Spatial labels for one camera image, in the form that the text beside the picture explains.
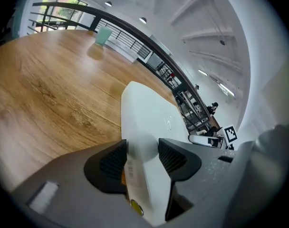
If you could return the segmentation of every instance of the yellow sticker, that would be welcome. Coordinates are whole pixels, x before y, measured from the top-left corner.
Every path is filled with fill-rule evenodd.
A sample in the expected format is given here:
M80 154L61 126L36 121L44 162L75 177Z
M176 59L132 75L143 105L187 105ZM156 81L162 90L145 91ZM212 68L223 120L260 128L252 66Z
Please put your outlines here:
M143 209L140 207L140 205L133 199L131 199L131 206L132 208L141 216L144 215Z

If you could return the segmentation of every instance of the green cup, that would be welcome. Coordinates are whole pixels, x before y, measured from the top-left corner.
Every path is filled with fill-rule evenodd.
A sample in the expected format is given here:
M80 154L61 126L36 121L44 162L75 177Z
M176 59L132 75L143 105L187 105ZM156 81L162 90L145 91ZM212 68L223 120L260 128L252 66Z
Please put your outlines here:
M111 36L112 30L108 27L100 27L97 35L96 35L96 40L95 43L98 45L103 46L107 39Z

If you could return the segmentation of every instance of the wooden table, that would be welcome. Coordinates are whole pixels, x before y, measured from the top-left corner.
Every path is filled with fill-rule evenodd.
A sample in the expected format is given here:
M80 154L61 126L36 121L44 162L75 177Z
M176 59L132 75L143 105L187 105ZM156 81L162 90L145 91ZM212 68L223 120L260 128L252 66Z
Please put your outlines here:
M176 105L137 61L94 45L92 32L55 30L0 47L0 181L13 190L52 159L121 139L121 94L131 81Z

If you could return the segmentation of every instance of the ceiling light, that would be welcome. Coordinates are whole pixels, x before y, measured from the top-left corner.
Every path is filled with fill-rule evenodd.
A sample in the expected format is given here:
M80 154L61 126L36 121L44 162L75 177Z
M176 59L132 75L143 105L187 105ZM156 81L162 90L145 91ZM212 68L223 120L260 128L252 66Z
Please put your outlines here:
M223 87L225 90L228 91L228 93L230 93L231 95L234 96L234 93L232 91L230 91L227 87L225 87L223 84L220 84L221 87Z
M144 24L146 24L146 18L145 18L145 17L141 17L141 18L139 18L139 20L140 20L141 22L143 22Z
M221 87L220 85L219 85L219 88L221 88L221 90L223 91L223 93L228 96L228 91L227 91L227 90L225 90L225 89L224 89L223 87Z
M205 74L206 76L208 76L205 72L203 72L203 71L201 71L201 70L199 70L199 69L198 69L198 71L199 71L200 73Z
M108 6L110 6L110 7L112 6L112 3L111 3L110 1L105 2L105 4L108 5Z

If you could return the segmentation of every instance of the window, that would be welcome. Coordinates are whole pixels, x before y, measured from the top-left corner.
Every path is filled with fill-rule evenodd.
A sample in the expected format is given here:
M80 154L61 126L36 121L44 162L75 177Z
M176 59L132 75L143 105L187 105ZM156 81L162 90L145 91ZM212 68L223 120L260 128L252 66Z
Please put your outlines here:
M82 2L80 0L43 0L42 2L67 2L67 3L74 3L74 4L80 4L80 5L87 6L87 3ZM39 13L44 14L45 10L46 10L46 6L41 6ZM74 9L67 9L67 8L61 8L61 7L49 7L49 9L47 11L46 18L45 18L45 23L47 23L48 25L51 25L51 26L59 27L59 28L61 26L61 28L63 28L63 26L61 24L64 24L65 21L63 19L60 19L60 18L69 19L69 20L74 21L74 22L79 22L82 14L83 14L83 12L78 11L78 10L74 10ZM59 18L58 19L53 18L49 15L59 17ZM43 20L43 15L38 15L37 21L41 22L42 20ZM67 27L67 29L75 29L76 28L76 26L66 26L66 27Z

